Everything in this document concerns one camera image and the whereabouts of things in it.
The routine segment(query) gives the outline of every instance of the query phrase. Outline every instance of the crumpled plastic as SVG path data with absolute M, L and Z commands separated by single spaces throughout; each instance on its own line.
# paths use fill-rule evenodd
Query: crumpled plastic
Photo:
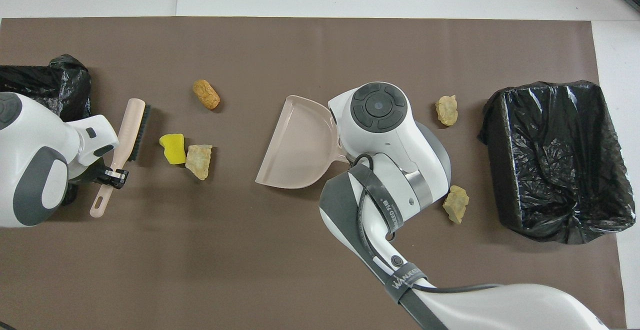
M 484 105 L 500 222 L 538 242 L 585 244 L 636 221 L 633 189 L 601 88 L 535 82 Z
M 0 91 L 28 96 L 64 122 L 91 116 L 89 70 L 69 54 L 48 66 L 0 66 Z

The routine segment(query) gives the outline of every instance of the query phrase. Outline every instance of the brush handle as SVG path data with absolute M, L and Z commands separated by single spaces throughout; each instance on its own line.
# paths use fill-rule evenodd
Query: brush handle
M 140 99 L 129 99 L 128 103 L 126 103 L 122 124 L 118 132 L 119 145 L 113 152 L 113 161 L 110 166 L 114 171 L 122 169 L 131 155 L 138 136 L 138 130 L 140 129 L 140 123 L 142 122 L 142 115 L 145 112 L 145 106 L 146 103 Z M 113 192 L 114 188 L 110 186 L 100 186 L 91 210 L 89 210 L 89 214 L 92 217 L 100 218 L 103 216 Z
M 93 205 L 91 206 L 91 210 L 89 210 L 89 214 L 91 214 L 94 218 L 100 218 L 105 214 L 105 209 L 107 204 L 109 203 L 109 198 L 112 197 L 112 193 L 114 192 L 114 188 L 108 185 L 100 185 L 100 189 L 98 190 L 98 195 L 95 196 L 95 200 L 93 201 Z

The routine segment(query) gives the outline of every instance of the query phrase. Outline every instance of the brown mat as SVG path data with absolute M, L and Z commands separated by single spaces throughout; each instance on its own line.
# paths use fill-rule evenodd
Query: brown mat
M 441 139 L 452 182 L 471 197 L 462 225 L 441 202 L 398 232 L 396 248 L 439 287 L 540 283 L 625 327 L 614 235 L 537 243 L 503 228 L 482 106 L 537 80 L 598 82 L 589 22 L 340 18 L 3 19 L 0 64 L 77 57 L 93 112 L 117 129 L 127 99 L 153 106 L 139 161 L 105 216 L 97 186 L 31 229 L 0 230 L 0 321 L 25 329 L 414 329 L 411 317 L 325 228 L 318 211 L 334 164 L 305 189 L 254 183 L 287 95 L 322 104 L 366 82 L 392 82 Z M 208 79 L 222 103 L 191 92 Z M 443 129 L 434 102 L 457 95 Z M 204 182 L 167 164 L 158 138 L 215 146 Z

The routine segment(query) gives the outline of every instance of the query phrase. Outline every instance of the black bristles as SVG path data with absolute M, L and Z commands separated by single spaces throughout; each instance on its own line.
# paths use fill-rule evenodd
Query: black bristles
M 138 157 L 140 143 L 142 143 L 142 135 L 145 132 L 145 126 L 149 120 L 149 113 L 151 113 L 151 105 L 146 104 L 144 105 L 144 112 L 142 112 L 142 119 L 140 120 L 140 127 L 137 130 L 137 136 L 135 136 L 135 144 L 133 145 L 133 150 L 131 150 L 131 155 L 129 155 L 127 161 L 134 162 Z

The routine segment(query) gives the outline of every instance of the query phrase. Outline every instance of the beige dustpan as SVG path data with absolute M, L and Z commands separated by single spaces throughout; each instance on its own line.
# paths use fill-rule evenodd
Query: beige dustpan
M 348 162 L 331 111 L 304 97 L 286 97 L 255 182 L 300 189 L 317 182 L 334 161 Z

